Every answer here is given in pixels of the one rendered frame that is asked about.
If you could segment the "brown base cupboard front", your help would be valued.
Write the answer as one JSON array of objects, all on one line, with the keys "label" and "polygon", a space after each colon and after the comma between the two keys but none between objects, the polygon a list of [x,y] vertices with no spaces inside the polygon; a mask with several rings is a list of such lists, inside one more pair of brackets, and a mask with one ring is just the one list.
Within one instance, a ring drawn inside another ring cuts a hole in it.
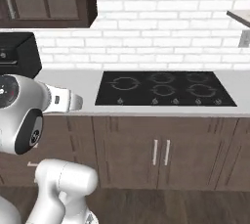
[{"label": "brown base cupboard front", "polygon": [[0,153],[0,186],[34,186],[36,167],[45,158],[57,158],[97,169],[92,120],[88,116],[45,116],[42,137],[28,153]]}]

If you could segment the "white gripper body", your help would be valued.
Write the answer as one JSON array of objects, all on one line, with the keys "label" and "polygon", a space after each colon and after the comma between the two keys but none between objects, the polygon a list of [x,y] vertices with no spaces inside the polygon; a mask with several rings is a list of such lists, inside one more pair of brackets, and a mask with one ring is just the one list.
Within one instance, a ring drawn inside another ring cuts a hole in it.
[{"label": "white gripper body", "polygon": [[70,92],[69,107],[70,111],[80,111],[83,106],[83,98],[73,92]]}]

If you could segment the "brown base cupboard door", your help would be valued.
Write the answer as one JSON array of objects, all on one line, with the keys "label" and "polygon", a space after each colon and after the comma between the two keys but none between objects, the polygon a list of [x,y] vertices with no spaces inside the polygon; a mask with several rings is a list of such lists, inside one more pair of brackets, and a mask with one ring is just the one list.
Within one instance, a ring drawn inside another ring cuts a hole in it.
[{"label": "brown base cupboard door", "polygon": [[159,157],[152,164],[159,135],[152,117],[94,116],[98,170],[103,188],[155,189]]},{"label": "brown base cupboard door", "polygon": [[236,121],[216,189],[250,192],[250,118]]},{"label": "brown base cupboard door", "polygon": [[[163,123],[159,189],[212,190],[222,168],[235,118],[171,117]],[[171,140],[167,166],[166,140]]]}]

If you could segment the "black hob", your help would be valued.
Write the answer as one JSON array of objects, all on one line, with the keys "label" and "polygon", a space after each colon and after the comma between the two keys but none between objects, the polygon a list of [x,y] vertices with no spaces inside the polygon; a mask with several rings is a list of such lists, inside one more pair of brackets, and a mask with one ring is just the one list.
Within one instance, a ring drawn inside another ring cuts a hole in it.
[{"label": "black hob", "polygon": [[213,71],[105,71],[95,105],[236,107]]}]

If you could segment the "black microwave oven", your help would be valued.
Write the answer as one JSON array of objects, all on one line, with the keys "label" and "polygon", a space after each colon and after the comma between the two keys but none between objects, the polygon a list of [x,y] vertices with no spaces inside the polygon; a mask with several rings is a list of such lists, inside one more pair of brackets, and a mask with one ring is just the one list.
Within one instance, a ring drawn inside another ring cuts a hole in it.
[{"label": "black microwave oven", "polygon": [[0,32],[0,74],[35,78],[42,64],[32,32]]}]

